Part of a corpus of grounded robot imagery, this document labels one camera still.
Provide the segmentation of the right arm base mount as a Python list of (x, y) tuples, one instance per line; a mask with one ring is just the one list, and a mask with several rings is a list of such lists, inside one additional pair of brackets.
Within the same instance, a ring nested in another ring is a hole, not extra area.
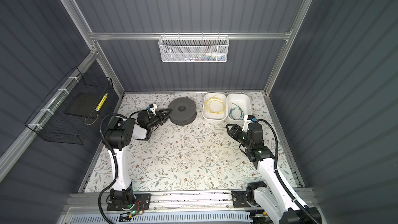
[(232, 190), (231, 196), (233, 200), (233, 206), (237, 207), (258, 207), (254, 198), (254, 190), (257, 188), (266, 187), (263, 181), (248, 183), (245, 190)]

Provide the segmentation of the left white plastic bin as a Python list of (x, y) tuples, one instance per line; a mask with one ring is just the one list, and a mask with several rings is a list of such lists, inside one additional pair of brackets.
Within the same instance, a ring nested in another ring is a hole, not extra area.
[(202, 115), (207, 123), (220, 124), (227, 118), (227, 97), (222, 93), (204, 96)]

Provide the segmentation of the aluminium front rail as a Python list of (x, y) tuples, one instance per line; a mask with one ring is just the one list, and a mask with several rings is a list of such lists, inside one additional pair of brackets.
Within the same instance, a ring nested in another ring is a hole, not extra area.
[[(150, 191), (147, 213), (193, 211), (264, 211), (258, 207), (233, 206), (230, 190)], [(99, 214), (98, 193), (70, 194), (61, 214)]]

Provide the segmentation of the black foam pad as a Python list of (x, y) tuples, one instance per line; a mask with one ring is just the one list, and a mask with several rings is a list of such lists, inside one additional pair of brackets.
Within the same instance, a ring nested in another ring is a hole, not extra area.
[(73, 98), (64, 114), (84, 118), (95, 117), (97, 114), (95, 108), (100, 101), (99, 98), (96, 94), (79, 93)]

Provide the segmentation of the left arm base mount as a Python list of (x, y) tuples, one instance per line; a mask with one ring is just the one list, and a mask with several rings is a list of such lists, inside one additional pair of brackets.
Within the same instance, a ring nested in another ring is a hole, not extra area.
[(146, 211), (149, 209), (151, 194), (135, 194), (126, 190), (111, 190), (106, 202), (107, 211)]

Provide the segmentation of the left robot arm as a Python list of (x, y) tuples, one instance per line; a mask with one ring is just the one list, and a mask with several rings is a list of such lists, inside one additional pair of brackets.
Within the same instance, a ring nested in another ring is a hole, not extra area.
[(149, 108), (137, 111), (137, 118), (133, 115), (126, 117), (121, 114), (111, 114), (105, 131), (102, 123), (99, 131), (102, 143), (108, 149), (112, 163), (113, 182), (106, 189), (110, 190), (110, 202), (133, 205), (136, 202), (132, 189), (132, 182), (126, 168), (126, 149), (132, 140), (148, 141), (152, 134), (152, 128), (163, 125), (171, 114), (171, 109), (151, 111)]

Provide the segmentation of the right white plastic bin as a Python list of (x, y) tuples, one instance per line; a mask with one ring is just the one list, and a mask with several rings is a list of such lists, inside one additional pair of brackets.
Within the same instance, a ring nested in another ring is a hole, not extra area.
[(252, 115), (249, 96), (232, 93), (227, 96), (227, 119), (229, 124), (243, 126), (244, 116)]

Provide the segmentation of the items in white basket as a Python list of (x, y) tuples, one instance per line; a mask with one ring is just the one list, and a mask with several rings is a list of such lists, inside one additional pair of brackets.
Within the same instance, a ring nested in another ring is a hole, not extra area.
[(227, 53), (224, 52), (208, 52), (205, 54), (192, 54), (182, 58), (186, 62), (226, 62)]

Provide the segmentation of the dark grey foam spool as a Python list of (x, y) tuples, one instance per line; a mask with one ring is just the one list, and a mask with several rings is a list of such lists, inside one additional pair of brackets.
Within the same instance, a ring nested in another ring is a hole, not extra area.
[(197, 117), (197, 106), (187, 97), (177, 98), (168, 105), (171, 110), (170, 121), (176, 125), (188, 125)]

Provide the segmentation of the white plastic bin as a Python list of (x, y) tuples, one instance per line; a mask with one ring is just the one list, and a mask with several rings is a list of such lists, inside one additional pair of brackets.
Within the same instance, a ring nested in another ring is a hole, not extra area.
[(227, 97), (222, 93), (204, 96), (202, 115), (207, 123), (220, 124), (227, 118)]
[(243, 126), (244, 116), (252, 115), (249, 96), (232, 93), (227, 96), (227, 119), (229, 124)]

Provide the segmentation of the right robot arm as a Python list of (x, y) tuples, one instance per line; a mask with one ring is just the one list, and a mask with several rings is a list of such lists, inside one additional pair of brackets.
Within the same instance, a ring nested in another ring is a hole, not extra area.
[[(261, 122), (268, 125), (274, 135), (275, 152), (264, 145)], [(268, 121), (256, 119), (246, 129), (237, 124), (227, 124), (226, 129), (228, 136), (245, 148), (243, 153), (264, 178), (246, 187), (248, 204), (261, 207), (274, 224), (322, 223), (318, 209), (310, 207), (278, 169), (278, 138)]]

